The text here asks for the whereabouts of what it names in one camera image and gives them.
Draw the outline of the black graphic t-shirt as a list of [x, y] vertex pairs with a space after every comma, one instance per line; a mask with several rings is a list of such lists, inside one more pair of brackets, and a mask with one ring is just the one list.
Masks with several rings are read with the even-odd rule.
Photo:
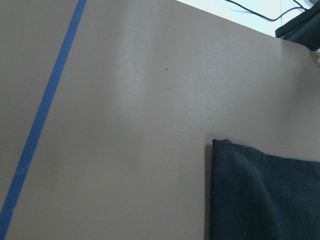
[[212, 240], [317, 240], [320, 164], [212, 141]]

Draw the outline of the black cloth on desk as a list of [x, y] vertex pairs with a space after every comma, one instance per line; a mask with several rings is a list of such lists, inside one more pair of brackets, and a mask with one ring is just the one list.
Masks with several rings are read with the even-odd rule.
[[320, 48], [320, 2], [275, 30], [275, 37], [301, 44], [314, 52]]

